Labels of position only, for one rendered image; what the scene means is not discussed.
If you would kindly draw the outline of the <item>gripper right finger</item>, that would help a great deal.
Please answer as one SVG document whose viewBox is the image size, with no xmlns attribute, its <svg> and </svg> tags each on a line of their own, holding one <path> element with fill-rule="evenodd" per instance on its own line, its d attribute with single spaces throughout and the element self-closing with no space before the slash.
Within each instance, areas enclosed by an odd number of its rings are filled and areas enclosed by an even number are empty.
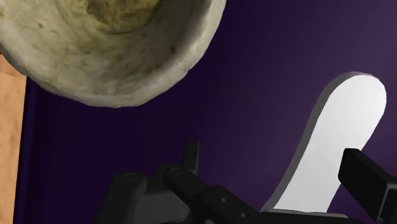
<svg viewBox="0 0 397 224">
<path fill-rule="evenodd" d="M 344 150 L 338 180 L 372 220 L 397 222 L 397 177 L 359 149 Z"/>
</svg>

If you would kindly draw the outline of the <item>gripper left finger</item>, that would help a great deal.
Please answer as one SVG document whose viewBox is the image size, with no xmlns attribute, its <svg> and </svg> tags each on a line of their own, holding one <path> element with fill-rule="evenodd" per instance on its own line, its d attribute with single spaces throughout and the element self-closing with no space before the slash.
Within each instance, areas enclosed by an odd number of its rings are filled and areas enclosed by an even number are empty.
<svg viewBox="0 0 397 224">
<path fill-rule="evenodd" d="M 180 164 L 161 165 L 151 178 L 117 174 L 93 224 L 263 224 L 245 202 L 198 178 L 198 160 L 199 142 L 190 141 Z"/>
</svg>

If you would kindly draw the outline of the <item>white flat curved object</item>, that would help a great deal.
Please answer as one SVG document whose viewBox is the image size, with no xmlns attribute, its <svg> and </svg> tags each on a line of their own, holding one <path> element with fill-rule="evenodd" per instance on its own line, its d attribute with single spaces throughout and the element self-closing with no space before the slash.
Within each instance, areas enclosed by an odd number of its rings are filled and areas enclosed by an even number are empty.
<svg viewBox="0 0 397 224">
<path fill-rule="evenodd" d="M 375 76 L 349 72 L 325 86 L 278 186 L 261 211 L 327 212 L 339 186 L 346 148 L 362 150 L 382 118 L 384 84 Z"/>
</svg>

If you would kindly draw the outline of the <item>purple table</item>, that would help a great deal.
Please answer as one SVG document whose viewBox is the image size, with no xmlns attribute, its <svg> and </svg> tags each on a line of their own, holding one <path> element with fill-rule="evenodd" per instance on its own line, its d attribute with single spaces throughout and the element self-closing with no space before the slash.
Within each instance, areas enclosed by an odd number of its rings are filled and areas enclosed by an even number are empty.
<svg viewBox="0 0 397 224">
<path fill-rule="evenodd" d="M 152 175 L 189 138 L 206 183 L 260 208 L 319 94 L 349 71 L 387 90 L 364 151 L 397 176 L 397 0 L 228 0 L 200 62 L 139 107 L 90 107 L 29 81 L 14 224 L 92 224 L 116 173 Z"/>
</svg>

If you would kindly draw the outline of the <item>beige stone bowl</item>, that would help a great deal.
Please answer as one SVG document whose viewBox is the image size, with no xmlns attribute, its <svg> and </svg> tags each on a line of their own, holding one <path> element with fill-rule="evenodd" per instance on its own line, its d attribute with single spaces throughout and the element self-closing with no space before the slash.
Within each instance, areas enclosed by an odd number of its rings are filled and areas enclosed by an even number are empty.
<svg viewBox="0 0 397 224">
<path fill-rule="evenodd" d="M 43 89 L 140 106 L 204 56 L 227 0 L 0 0 L 0 52 Z"/>
</svg>

